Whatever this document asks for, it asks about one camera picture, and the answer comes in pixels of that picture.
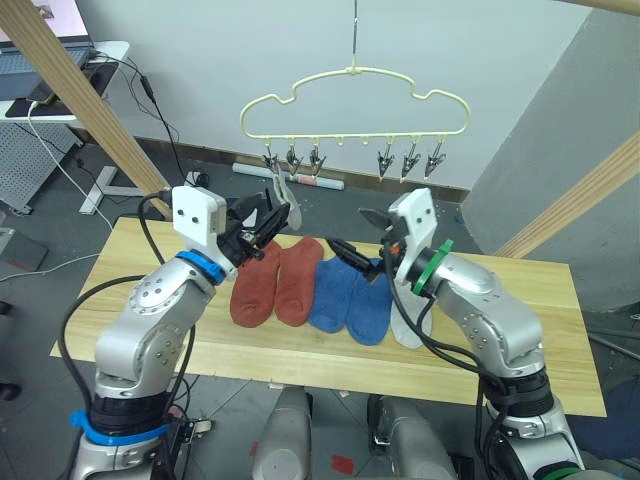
pegboard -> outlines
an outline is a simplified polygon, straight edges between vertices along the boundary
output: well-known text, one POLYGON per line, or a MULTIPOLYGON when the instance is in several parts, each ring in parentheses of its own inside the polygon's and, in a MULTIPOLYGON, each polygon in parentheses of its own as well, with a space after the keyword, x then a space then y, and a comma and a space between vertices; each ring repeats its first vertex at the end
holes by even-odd
MULTIPOLYGON (((0 200, 20 213, 30 213, 27 204, 56 168, 51 157, 38 139, 17 125, 31 132, 26 122, 0 122, 0 200)), ((64 154, 49 149, 57 161, 62 160, 78 138, 66 125, 56 123, 34 123, 43 139, 52 142, 64 154)))

gray floor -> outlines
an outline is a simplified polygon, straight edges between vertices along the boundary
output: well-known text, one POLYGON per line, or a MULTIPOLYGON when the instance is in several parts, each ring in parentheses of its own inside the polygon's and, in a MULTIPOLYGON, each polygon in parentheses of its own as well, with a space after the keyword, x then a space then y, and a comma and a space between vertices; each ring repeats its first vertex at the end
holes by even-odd
MULTIPOLYGON (((106 155, 95 146, 86 146, 78 155, 96 175, 106 155)), ((164 175, 179 183, 175 165, 163 158, 154 159, 164 175)), ((242 196, 269 185, 263 179, 232 174, 230 168, 192 165, 204 168, 211 177, 211 189, 224 196, 242 196)), ((84 187, 91 179, 79 171, 73 159, 65 161, 67 171, 84 187)), ((126 185, 126 179, 117 178, 126 185)), ((303 213, 300 233, 316 236, 342 236, 349 240, 377 242, 380 233, 357 214, 358 207, 385 208, 396 198, 393 194, 348 188, 336 192, 292 185, 303 213)), ((108 230, 98 216, 77 213, 80 194, 58 172, 54 173, 31 202, 34 211, 27 217, 10 214, 3 226, 19 229, 47 247, 50 252, 42 268, 50 268, 74 257, 99 252, 108 230)), ((101 209, 110 218, 135 211, 136 200, 123 204, 103 202, 101 209)), ((439 227, 436 244, 445 238, 455 241, 454 250, 477 252, 462 223, 457 205, 438 202, 439 227)), ((69 414, 81 406, 80 395, 59 359, 49 357, 60 319, 67 305, 78 294, 93 260, 76 263, 45 276, 31 276, 0 283, 0 299, 15 306, 11 335, 2 346, 0 372, 5 380, 23 386, 22 395, 13 402, 0 403, 0 478, 54 478, 63 468, 73 429, 69 414)), ((0 264, 0 278, 15 271, 0 264)), ((608 326, 636 329, 635 321, 624 314, 589 314, 588 321, 608 326)), ((612 386, 637 373, 637 363, 611 355, 608 349, 594 348, 601 383, 612 386)), ((87 379, 93 366, 82 363, 87 379)), ((390 475, 388 460, 372 458, 367 451, 365 403, 367 396, 311 388, 314 395, 313 471, 315 478, 342 478, 331 468, 333 455, 350 458, 353 475, 390 475)), ((214 432, 193 448, 187 478, 246 478, 250 451, 273 407, 278 390, 267 384, 226 378, 200 378, 193 390, 190 413, 216 421, 214 432)), ((470 455, 471 407, 438 402, 419 402, 420 408, 441 434, 450 452, 470 455)))

blue sock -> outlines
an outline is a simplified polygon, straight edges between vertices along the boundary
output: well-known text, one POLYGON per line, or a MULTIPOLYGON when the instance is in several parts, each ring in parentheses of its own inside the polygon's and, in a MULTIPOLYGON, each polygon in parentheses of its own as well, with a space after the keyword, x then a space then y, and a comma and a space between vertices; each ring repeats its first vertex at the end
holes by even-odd
POLYGON ((309 313, 311 325, 327 333, 338 332, 344 327, 357 276, 360 274, 338 257, 318 262, 309 313))
POLYGON ((389 329, 391 321, 391 292, 386 275, 380 275, 369 285, 358 275, 347 315, 347 329, 363 345, 377 345, 389 329))

white sock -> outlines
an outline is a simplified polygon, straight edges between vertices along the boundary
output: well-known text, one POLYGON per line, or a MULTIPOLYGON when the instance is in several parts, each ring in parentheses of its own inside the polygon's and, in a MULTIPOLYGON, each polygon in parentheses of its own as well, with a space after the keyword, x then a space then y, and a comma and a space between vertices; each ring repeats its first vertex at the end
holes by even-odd
MULTIPOLYGON (((398 296, 411 319, 415 322, 418 319, 418 315, 429 301, 427 298, 419 297, 411 292, 411 284, 399 285, 396 283, 396 289, 398 290, 398 296)), ((431 311, 427 313, 422 321, 422 332, 425 335, 431 335, 431 325, 433 319, 431 317, 431 311)), ((407 348, 418 348, 422 346, 422 340, 411 331, 406 324, 402 315, 398 311, 395 303, 391 304, 391 331, 396 339, 396 342, 407 348)))

wooden tabletop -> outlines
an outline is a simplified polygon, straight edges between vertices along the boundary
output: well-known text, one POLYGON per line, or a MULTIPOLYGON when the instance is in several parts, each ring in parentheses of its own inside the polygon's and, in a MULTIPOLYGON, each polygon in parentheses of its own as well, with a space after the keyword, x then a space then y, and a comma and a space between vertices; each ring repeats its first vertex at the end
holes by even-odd
MULTIPOLYGON (((171 223, 149 222, 153 238, 165 258, 183 248, 171 223)), ((279 235, 290 247, 299 237, 279 235)), ((324 242, 325 259, 333 253, 324 242)), ((354 243, 370 257, 379 245, 354 243)), ((504 287, 526 302, 544 327, 547 369, 553 392, 567 413, 605 416, 598 376, 580 313, 569 267, 560 263, 462 255, 486 265, 504 287)), ((125 275, 144 274, 158 267, 137 220, 121 218, 109 237, 83 291, 125 275)), ((197 323, 197 337, 187 372, 202 375, 310 385, 403 397, 473 404, 477 378, 436 358, 426 348, 411 350, 397 344, 391 329, 381 344, 356 343, 347 329, 324 333, 309 324, 289 327, 275 315, 257 328, 243 328, 231 320, 232 284, 217 294, 197 323)), ((100 332, 122 312, 133 283, 117 285, 89 299, 67 329, 71 355, 94 361, 100 332)), ((457 324, 438 306, 433 310, 437 340, 468 347, 457 324)), ((59 355, 54 346, 52 355, 59 355)))

